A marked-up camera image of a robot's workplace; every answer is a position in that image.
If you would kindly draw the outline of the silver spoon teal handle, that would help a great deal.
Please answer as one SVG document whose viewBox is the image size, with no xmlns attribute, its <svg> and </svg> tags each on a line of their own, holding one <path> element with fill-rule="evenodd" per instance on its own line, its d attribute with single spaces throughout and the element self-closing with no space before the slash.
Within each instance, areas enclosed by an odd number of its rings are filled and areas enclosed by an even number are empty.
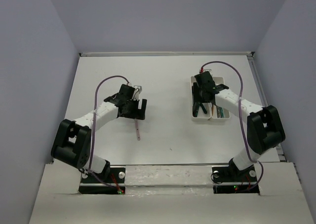
<svg viewBox="0 0 316 224">
<path fill-rule="evenodd" d="M 193 103 L 193 117 L 198 116 L 198 111 L 199 111 L 199 102 L 194 102 Z"/>
</svg>

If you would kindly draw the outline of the silver knife pink handle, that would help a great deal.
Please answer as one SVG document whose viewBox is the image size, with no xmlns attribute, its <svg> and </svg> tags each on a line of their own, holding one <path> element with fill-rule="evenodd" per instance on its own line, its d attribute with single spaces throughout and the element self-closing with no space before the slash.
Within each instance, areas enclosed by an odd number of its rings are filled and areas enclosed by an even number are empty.
<svg viewBox="0 0 316 224">
<path fill-rule="evenodd" d="M 136 131 L 136 137 L 137 137 L 137 140 L 141 140 L 141 137 L 140 137 L 140 130 L 139 130 L 139 124 L 138 124 L 138 120 L 135 119 L 134 120 L 134 124 L 135 124 L 135 131 Z"/>
</svg>

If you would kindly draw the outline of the teal plastic spoon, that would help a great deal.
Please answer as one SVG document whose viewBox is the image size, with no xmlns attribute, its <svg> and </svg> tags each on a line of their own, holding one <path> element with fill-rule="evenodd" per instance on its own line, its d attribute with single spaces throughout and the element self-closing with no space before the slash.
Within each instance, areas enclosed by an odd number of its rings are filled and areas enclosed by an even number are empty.
<svg viewBox="0 0 316 224">
<path fill-rule="evenodd" d="M 209 103 L 200 103 L 200 107 L 202 108 L 204 114 L 209 113 Z"/>
</svg>

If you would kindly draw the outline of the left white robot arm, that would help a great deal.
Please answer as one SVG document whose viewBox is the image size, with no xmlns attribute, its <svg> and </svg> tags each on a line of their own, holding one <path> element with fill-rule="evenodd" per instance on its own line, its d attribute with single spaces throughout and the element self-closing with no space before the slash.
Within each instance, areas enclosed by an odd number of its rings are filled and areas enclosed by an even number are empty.
<svg viewBox="0 0 316 224">
<path fill-rule="evenodd" d="M 118 93 L 104 99 L 88 114 L 75 120 L 62 120 L 51 156 L 89 173 L 98 182 L 106 181 L 110 174 L 110 162 L 94 154 L 95 132 L 119 117 L 144 120 L 147 100 L 139 100 L 141 92 L 141 86 L 123 84 Z"/>
</svg>

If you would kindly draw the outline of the silver knife dark handle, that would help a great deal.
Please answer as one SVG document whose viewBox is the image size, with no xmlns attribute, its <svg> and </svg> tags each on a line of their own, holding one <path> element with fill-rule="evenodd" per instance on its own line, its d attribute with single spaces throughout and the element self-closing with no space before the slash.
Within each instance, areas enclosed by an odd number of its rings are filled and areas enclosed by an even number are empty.
<svg viewBox="0 0 316 224">
<path fill-rule="evenodd" d="M 217 117 L 218 118 L 221 118 L 222 115 L 221 115 L 221 109 L 219 107 L 216 107 L 216 111 L 217 111 Z"/>
</svg>

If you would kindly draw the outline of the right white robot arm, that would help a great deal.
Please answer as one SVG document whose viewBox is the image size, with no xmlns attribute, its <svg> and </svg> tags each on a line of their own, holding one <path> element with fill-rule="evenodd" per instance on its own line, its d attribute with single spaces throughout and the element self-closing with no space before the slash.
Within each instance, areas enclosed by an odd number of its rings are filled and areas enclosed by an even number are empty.
<svg viewBox="0 0 316 224">
<path fill-rule="evenodd" d="M 216 84 L 210 72 L 206 71 L 194 76 L 193 91 L 202 103 L 228 110 L 239 118 L 245 148 L 233 157 L 227 168 L 228 177 L 238 181 L 245 175 L 245 169 L 270 149 L 285 140 L 285 132 L 274 106 L 264 107 L 252 103 L 234 93 L 224 84 Z"/>
</svg>

